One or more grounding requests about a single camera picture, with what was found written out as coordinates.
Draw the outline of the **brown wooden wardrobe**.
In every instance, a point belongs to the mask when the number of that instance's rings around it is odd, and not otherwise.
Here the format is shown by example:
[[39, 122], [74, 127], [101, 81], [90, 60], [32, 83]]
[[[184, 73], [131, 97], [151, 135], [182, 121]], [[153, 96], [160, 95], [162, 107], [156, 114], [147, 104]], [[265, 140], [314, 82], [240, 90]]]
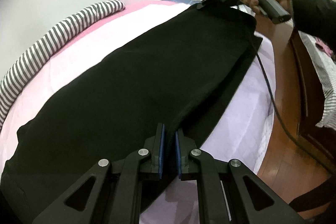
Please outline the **brown wooden wardrobe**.
[[322, 84], [298, 32], [294, 29], [290, 37], [301, 96], [301, 118], [297, 133], [303, 146], [311, 144], [310, 152], [331, 172], [335, 172], [335, 130], [316, 126], [322, 118], [325, 97]]

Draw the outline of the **pink purple checked bed sheet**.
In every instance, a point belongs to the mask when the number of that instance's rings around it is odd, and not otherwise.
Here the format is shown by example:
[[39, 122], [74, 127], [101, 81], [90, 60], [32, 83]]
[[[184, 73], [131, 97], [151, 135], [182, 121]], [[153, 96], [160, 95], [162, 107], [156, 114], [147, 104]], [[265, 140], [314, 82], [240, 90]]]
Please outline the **pink purple checked bed sheet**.
[[[9, 112], [1, 136], [3, 170], [18, 146], [19, 128], [34, 119], [57, 91], [116, 49], [189, 7], [172, 2], [131, 6], [98, 21], [67, 43], [26, 86]], [[255, 48], [254, 60], [212, 133], [203, 144], [196, 145], [216, 159], [239, 158], [257, 172], [265, 156], [274, 114], [256, 55], [261, 55], [271, 79], [275, 78], [275, 71], [271, 42], [256, 31], [254, 35], [261, 39], [260, 46]], [[179, 181], [176, 176], [160, 196], [141, 211], [141, 223], [197, 223], [196, 185]]]

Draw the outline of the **black pants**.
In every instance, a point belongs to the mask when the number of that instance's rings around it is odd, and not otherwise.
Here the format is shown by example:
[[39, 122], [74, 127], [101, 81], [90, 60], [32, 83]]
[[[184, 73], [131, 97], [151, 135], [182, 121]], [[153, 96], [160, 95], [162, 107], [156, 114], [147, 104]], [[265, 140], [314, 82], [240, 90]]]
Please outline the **black pants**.
[[57, 91], [17, 132], [1, 223], [31, 223], [100, 159], [124, 159], [163, 123], [167, 159], [143, 186], [146, 210], [177, 176], [176, 130], [201, 145], [221, 119], [261, 44], [255, 28], [223, 4], [191, 6]]

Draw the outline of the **grey checked cloth with pink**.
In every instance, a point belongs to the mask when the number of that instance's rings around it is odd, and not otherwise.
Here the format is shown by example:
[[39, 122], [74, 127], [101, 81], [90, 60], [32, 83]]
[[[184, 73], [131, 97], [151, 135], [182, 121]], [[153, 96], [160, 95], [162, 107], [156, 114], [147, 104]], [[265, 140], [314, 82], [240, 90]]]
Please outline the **grey checked cloth with pink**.
[[318, 49], [315, 37], [301, 31], [298, 34], [311, 58], [325, 97], [322, 118], [316, 126], [335, 130], [335, 62]]

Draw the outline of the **grey white striped bolster pillow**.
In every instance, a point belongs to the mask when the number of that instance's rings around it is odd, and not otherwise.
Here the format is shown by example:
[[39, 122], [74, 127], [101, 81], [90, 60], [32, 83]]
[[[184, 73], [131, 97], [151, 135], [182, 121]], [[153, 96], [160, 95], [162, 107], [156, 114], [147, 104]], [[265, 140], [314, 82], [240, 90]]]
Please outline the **grey white striped bolster pillow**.
[[124, 9], [120, 0], [94, 3], [56, 23], [25, 50], [1, 79], [1, 124], [26, 85], [55, 53], [90, 26]]

